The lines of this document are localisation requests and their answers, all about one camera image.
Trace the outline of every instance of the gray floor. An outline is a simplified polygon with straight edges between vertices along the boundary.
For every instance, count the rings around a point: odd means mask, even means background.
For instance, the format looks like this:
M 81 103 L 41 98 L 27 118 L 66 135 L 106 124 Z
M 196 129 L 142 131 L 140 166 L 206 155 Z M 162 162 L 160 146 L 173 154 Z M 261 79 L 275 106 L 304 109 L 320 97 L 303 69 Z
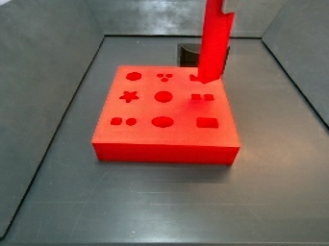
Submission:
M 176 65 L 178 43 L 198 40 L 106 39 L 5 242 L 329 242 L 328 130 L 261 40 L 232 41 L 232 167 L 97 160 L 117 66 Z

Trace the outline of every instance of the gray wall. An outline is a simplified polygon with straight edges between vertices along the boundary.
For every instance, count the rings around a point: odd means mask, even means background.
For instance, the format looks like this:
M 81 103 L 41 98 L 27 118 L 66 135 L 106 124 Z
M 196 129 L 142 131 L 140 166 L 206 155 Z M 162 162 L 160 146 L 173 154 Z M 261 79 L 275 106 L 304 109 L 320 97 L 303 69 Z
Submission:
M 83 0 L 0 7 L 0 237 L 102 39 Z
M 263 37 L 287 0 L 240 0 L 233 37 Z M 106 35 L 201 36 L 206 0 L 87 0 Z
M 329 126 L 328 13 L 328 0 L 289 0 L 264 41 Z

